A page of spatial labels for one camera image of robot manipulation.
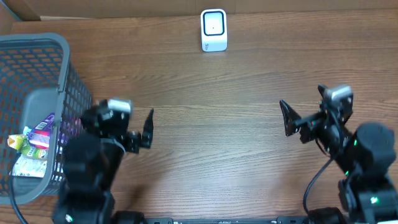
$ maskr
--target white square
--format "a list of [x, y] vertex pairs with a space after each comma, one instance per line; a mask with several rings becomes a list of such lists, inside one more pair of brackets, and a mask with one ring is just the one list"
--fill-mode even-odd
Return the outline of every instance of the white square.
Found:
[[223, 14], [221, 12], [206, 12], [205, 20], [205, 34], [206, 35], [221, 35], [224, 32]]

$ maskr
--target gray plastic basket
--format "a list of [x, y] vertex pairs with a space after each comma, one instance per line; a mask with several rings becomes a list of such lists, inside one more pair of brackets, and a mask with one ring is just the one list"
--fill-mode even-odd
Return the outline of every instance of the gray plastic basket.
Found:
[[62, 149], [81, 132], [78, 118], [90, 105], [91, 93], [70, 63], [62, 36], [0, 36], [0, 204], [10, 203], [8, 175], [16, 153], [7, 145], [8, 135], [22, 134], [25, 126], [34, 128], [55, 113], [44, 177], [13, 177], [13, 185], [17, 203], [56, 194], [63, 179]]

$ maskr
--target wooden tabletop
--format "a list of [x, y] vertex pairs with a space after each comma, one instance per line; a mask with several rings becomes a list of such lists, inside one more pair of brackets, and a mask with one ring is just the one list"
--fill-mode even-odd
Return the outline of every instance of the wooden tabletop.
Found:
[[[350, 130], [380, 121], [398, 132], [398, 11], [228, 15], [228, 49], [204, 53], [199, 16], [19, 22], [13, 33], [56, 32], [95, 100], [134, 101], [131, 130], [155, 109], [152, 149], [127, 155], [116, 210], [147, 217], [303, 215], [303, 193], [328, 160], [314, 142], [285, 137], [279, 100], [316, 112], [318, 83], [354, 90]], [[390, 168], [398, 183], [398, 162]], [[310, 209], [340, 206], [335, 163]], [[21, 206], [48, 223], [56, 197]], [[17, 223], [9, 206], [0, 221]]]

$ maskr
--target cable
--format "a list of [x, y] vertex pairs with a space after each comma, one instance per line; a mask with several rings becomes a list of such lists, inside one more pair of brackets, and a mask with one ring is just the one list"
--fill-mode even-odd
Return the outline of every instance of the cable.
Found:
[[337, 154], [335, 154], [333, 157], [331, 157], [328, 162], [326, 162], [325, 165], [323, 165], [323, 167], [318, 171], [318, 173], [313, 177], [313, 179], [311, 180], [310, 184], [308, 185], [307, 189], [305, 190], [304, 193], [304, 198], [303, 198], [303, 206], [304, 206], [304, 210], [305, 213], [309, 213], [308, 208], [307, 208], [307, 197], [308, 194], [310, 193], [311, 187], [312, 185], [315, 183], [315, 181], [317, 181], [318, 177], [322, 174], [322, 172], [329, 166], [329, 164], [331, 164], [332, 161], [334, 161], [336, 159]]
[[19, 209], [18, 209], [17, 202], [15, 201], [14, 187], [12, 186], [12, 170], [14, 170], [14, 165], [20, 156], [21, 156], [21, 153], [18, 152], [12, 161], [11, 171], [10, 171], [10, 175], [8, 177], [8, 180], [9, 180], [8, 187], [10, 188], [10, 201], [11, 201], [12, 208], [14, 209], [19, 221], [21, 221], [22, 224], [27, 224], [27, 221], [25, 220], [21, 211], [19, 211]]

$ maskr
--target beige wall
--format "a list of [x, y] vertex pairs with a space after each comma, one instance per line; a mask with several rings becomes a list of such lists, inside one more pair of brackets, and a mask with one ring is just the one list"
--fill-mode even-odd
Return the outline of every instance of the beige wall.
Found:
[[16, 20], [8, 13], [6, 8], [0, 4], [0, 35], [9, 34], [12, 23]]
[[398, 8], [398, 0], [6, 0], [28, 20], [55, 17], [198, 15], [220, 7], [227, 13]]

